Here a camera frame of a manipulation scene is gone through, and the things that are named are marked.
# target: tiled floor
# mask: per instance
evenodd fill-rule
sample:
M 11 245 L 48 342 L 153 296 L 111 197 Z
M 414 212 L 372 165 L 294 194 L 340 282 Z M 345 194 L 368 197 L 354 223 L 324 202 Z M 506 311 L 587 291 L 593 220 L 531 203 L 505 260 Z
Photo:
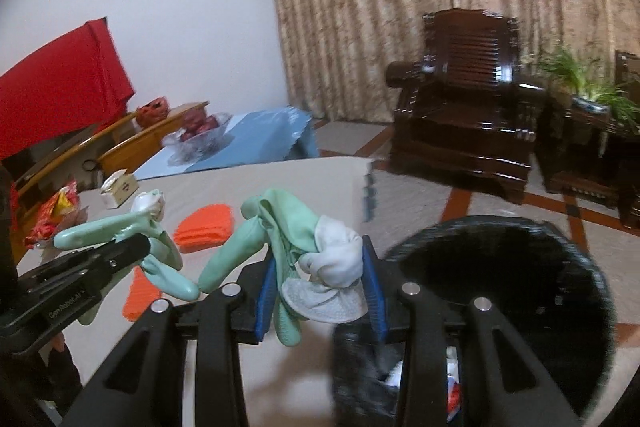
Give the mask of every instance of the tiled floor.
M 433 181 L 388 172 L 392 126 L 316 122 L 323 156 L 357 155 L 375 159 L 378 204 L 362 230 L 379 253 L 417 230 L 466 214 L 529 217 L 549 221 L 588 251 L 607 277 L 618 314 L 618 349 L 609 382 L 586 425 L 596 427 L 608 414 L 640 364 L 640 230 L 622 226 L 616 210 L 571 195 L 549 194 L 535 158 L 524 204 L 469 192 Z

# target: blue gripper pad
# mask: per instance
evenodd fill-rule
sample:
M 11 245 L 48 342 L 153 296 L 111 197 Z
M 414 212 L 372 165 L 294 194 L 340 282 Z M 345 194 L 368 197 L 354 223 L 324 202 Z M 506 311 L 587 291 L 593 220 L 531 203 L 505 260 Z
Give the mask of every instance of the blue gripper pad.
M 255 338 L 258 342 L 264 339 L 271 326 L 271 314 L 278 295 L 278 282 L 276 279 L 276 260 L 273 256 L 269 260 L 269 266 L 264 276 L 264 282 L 260 289 L 260 295 L 255 302 Z
M 385 295 L 382 291 L 380 279 L 376 273 L 378 256 L 373 250 L 369 237 L 363 237 L 362 242 L 362 287 L 369 307 L 369 320 L 379 343 L 386 341 L 388 325 L 386 323 Z

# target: green plant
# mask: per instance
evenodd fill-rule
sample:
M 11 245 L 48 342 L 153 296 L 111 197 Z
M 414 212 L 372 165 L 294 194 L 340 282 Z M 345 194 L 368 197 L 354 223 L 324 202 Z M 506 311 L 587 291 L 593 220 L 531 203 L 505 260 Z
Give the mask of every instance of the green plant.
M 571 50 L 559 47 L 553 53 L 543 55 L 538 66 L 551 77 L 555 84 L 560 84 L 572 94 L 590 102 L 608 105 L 616 120 L 628 124 L 631 129 L 637 131 L 636 116 L 640 114 L 640 107 L 629 100 L 625 92 L 620 89 L 633 80 L 615 87 L 605 83 L 602 78 L 596 81 L 593 70 L 599 60 L 599 58 L 589 62 L 578 60 Z

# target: chair backrest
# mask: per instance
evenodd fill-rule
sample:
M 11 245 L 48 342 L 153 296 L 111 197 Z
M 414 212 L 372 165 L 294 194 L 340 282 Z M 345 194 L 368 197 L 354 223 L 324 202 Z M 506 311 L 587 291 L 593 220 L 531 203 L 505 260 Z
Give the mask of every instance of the chair backrest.
M 633 53 L 616 50 L 616 73 L 614 83 L 619 86 L 624 82 L 635 80 L 621 87 L 628 93 L 629 100 L 640 105 L 640 57 Z
M 451 10 L 424 16 L 425 61 L 447 86 L 511 92 L 519 61 L 518 23 L 485 10 Z

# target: beige tabletop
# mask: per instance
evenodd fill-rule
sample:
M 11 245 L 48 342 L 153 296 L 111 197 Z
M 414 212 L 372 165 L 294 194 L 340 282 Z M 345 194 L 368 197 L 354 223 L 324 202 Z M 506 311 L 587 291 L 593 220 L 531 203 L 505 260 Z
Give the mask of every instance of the beige tabletop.
M 265 165 L 242 166 L 217 171 L 194 172 L 140 182 L 139 192 L 159 188 L 166 198 L 162 226 L 173 233 L 178 223 L 206 204 L 231 206 L 236 223 L 242 220 L 240 205 L 267 188 L 289 190 L 316 214 L 326 214 L 358 230 L 364 215 L 363 198 L 370 160 L 362 158 L 318 158 Z M 116 210 L 107 210 L 96 190 L 81 194 L 89 220 L 128 212 L 133 197 Z M 264 257 L 266 248 L 248 262 Z M 182 272 L 197 280 L 215 248 L 186 254 Z M 18 264 L 18 272 L 38 266 L 42 252 L 32 250 Z M 236 269 L 225 282 L 238 277 Z M 104 299 L 94 322 L 88 327 L 77 321 L 64 331 L 82 382 L 86 383 L 105 356 L 130 327 L 122 317 L 132 274 L 127 275 Z M 170 298 L 174 303 L 182 303 Z M 273 331 L 260 346 L 240 346 L 240 362 L 246 408 L 251 427 L 320 427 L 333 425 L 330 388 L 330 336 L 333 327 L 307 321 L 303 340 L 284 347 Z M 183 417 L 193 425 L 193 378 L 196 342 L 188 347 Z

